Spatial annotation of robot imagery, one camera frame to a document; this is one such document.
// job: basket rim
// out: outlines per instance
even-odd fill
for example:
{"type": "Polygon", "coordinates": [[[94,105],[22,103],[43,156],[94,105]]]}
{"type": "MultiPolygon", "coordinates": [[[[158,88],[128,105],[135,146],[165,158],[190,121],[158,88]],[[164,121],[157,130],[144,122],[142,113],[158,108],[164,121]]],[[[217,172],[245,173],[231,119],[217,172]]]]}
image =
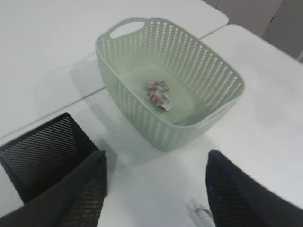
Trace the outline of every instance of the basket rim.
{"type": "Polygon", "coordinates": [[[159,17],[149,17],[149,18],[140,18],[146,21],[150,21],[150,20],[162,20],[168,23],[171,23],[175,26],[177,26],[179,29],[182,29],[184,32],[188,33],[189,35],[192,35],[197,42],[200,42],[201,44],[203,44],[203,46],[207,47],[209,50],[211,50],[213,53],[216,54],[216,57],[218,57],[220,60],[222,60],[224,63],[226,63],[236,74],[237,76],[241,79],[242,84],[243,84],[243,90],[242,92],[239,94],[238,97],[236,97],[235,99],[225,103],[224,105],[220,106],[218,109],[216,109],[215,111],[213,111],[211,114],[209,114],[208,116],[206,116],[205,118],[203,118],[202,120],[198,121],[197,123],[191,124],[191,125],[186,125],[186,126],[179,126],[179,125],[174,125],[170,122],[164,121],[162,120],[156,113],[154,113],[153,110],[151,110],[144,102],[141,101],[141,99],[139,97],[137,97],[137,95],[132,92],[128,86],[120,79],[120,77],[116,74],[116,72],[113,70],[113,68],[108,64],[107,60],[105,59],[105,57],[100,53],[99,48],[98,48],[98,41],[106,36],[109,35],[109,33],[111,32],[113,27],[116,27],[117,25],[121,24],[124,21],[130,20],[130,19],[138,19],[138,17],[129,17],[126,18],[118,23],[116,23],[115,25],[113,25],[112,27],[110,27],[106,32],[104,32],[103,34],[99,35],[96,42],[95,42],[95,47],[96,47],[96,51],[97,54],[102,58],[102,60],[104,61],[104,63],[108,66],[108,68],[111,70],[111,72],[116,76],[116,78],[120,81],[120,83],[123,84],[123,86],[133,95],[133,97],[136,98],[136,100],[145,108],[147,109],[157,120],[159,120],[160,122],[172,127],[172,128],[180,128],[180,129],[190,129],[190,128],[197,128],[197,127],[203,127],[203,125],[207,124],[212,118],[215,118],[218,114],[220,114],[221,112],[224,112],[226,110],[229,110],[237,101],[238,99],[240,99],[243,96],[243,93],[245,91],[245,83],[243,78],[241,77],[241,75],[226,61],[224,60],[219,54],[217,54],[217,52],[215,52],[212,48],[210,48],[209,46],[207,46],[205,43],[203,43],[199,38],[195,37],[193,34],[191,34],[190,32],[188,32],[187,30],[183,29],[182,27],[180,27],[179,25],[175,24],[174,22],[167,20],[167,19],[163,19],[163,18],[159,18],[159,17]]]}

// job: perforated basket wall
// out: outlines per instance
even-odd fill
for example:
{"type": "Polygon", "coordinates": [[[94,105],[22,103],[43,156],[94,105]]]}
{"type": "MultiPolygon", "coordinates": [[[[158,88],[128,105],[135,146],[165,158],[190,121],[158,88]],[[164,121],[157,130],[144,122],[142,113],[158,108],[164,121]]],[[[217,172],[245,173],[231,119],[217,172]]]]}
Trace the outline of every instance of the perforated basket wall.
{"type": "Polygon", "coordinates": [[[241,77],[221,57],[178,25],[159,18],[131,18],[116,25],[96,42],[104,83],[131,124],[156,148],[173,150],[214,125],[244,90],[241,77]],[[142,29],[112,39],[121,25],[142,21],[142,29]],[[162,121],[119,78],[153,62],[175,75],[187,91],[208,108],[208,116],[190,126],[162,121]]]}

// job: plastic basket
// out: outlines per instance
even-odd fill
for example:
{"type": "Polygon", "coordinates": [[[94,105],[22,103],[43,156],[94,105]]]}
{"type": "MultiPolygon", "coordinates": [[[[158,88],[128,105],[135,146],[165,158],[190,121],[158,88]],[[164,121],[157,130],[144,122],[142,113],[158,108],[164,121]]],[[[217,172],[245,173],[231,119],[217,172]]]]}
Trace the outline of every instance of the plastic basket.
{"type": "Polygon", "coordinates": [[[244,82],[214,51],[178,25],[160,18],[126,19],[96,42],[104,83],[121,112],[156,148],[169,151],[213,126],[237,101],[244,82]],[[112,38],[121,26],[143,27],[112,38]],[[166,80],[173,108],[147,99],[147,81],[166,80]]]}

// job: basket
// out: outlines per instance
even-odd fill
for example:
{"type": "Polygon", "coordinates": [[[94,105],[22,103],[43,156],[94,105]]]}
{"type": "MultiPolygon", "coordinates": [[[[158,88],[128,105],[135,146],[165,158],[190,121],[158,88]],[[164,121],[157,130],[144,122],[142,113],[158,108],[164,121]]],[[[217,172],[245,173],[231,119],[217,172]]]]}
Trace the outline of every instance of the basket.
{"type": "Polygon", "coordinates": [[[96,41],[103,81],[130,123],[156,148],[177,149],[212,127],[238,100],[244,82],[214,51],[178,25],[160,18],[126,19],[96,41]],[[128,23],[143,26],[112,38],[128,23]],[[147,99],[148,81],[165,80],[173,107],[147,99]]]}

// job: small metal object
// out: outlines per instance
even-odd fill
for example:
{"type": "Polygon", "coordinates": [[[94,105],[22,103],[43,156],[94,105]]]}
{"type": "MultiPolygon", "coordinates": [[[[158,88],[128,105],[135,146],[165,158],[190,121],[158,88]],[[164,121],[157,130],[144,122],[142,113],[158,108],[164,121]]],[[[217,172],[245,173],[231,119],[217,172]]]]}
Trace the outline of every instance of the small metal object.
{"type": "Polygon", "coordinates": [[[216,227],[211,212],[194,199],[191,199],[190,204],[187,205],[187,209],[193,222],[198,227],[216,227]]]}

